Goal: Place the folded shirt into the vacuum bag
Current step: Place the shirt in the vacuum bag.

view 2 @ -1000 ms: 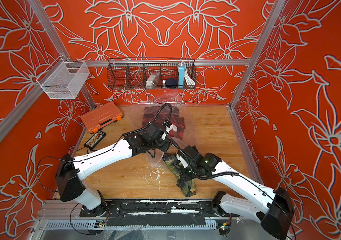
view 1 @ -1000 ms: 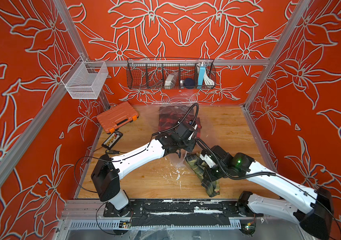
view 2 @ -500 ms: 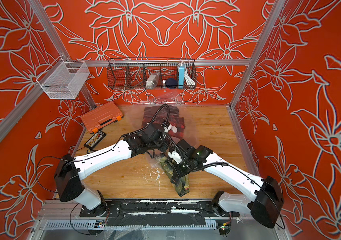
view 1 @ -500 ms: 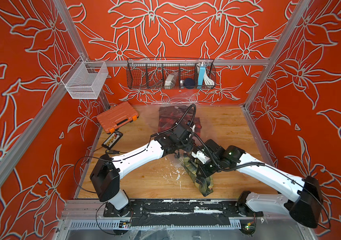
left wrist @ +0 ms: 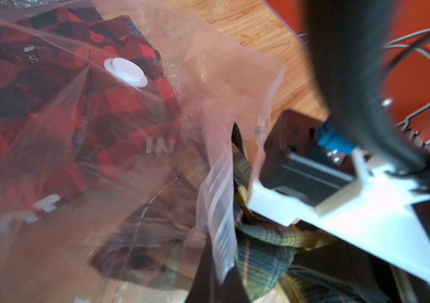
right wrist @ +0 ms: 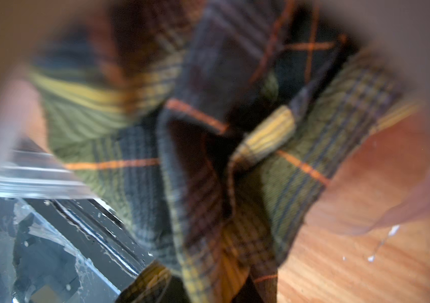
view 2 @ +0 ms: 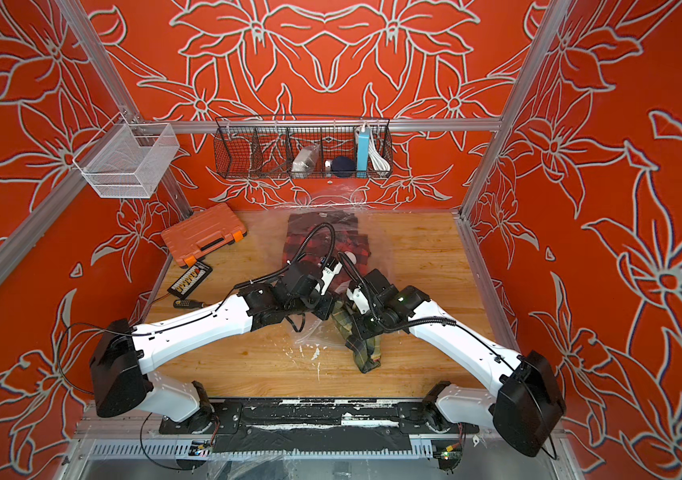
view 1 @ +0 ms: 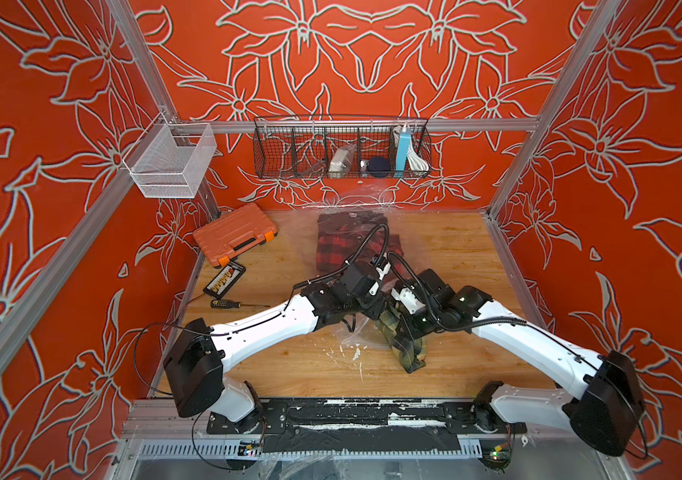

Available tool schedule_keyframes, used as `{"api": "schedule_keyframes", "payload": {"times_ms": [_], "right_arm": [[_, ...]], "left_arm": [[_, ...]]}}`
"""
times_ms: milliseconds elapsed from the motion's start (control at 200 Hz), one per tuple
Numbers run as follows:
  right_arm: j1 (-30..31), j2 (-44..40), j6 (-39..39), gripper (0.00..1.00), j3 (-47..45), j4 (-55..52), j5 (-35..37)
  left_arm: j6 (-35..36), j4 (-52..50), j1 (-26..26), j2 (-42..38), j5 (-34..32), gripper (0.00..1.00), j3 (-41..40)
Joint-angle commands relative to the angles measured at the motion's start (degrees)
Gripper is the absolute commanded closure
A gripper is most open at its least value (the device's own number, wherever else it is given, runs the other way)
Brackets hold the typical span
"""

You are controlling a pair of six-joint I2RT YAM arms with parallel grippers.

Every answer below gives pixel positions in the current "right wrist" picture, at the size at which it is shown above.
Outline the clear plastic vacuum bag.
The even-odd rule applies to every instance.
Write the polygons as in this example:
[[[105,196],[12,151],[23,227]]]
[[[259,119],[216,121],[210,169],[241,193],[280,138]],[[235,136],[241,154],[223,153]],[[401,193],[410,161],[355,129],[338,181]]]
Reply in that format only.
[[[37,99],[0,90],[0,302],[114,302],[153,255],[44,148]]]

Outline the olive plaid shirt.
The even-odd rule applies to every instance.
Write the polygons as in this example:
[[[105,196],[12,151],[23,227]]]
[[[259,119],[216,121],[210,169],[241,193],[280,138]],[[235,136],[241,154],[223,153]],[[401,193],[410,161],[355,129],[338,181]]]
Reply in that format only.
[[[154,256],[119,302],[275,302],[309,208],[407,111],[387,58],[298,1],[119,1],[29,76],[49,150]]]

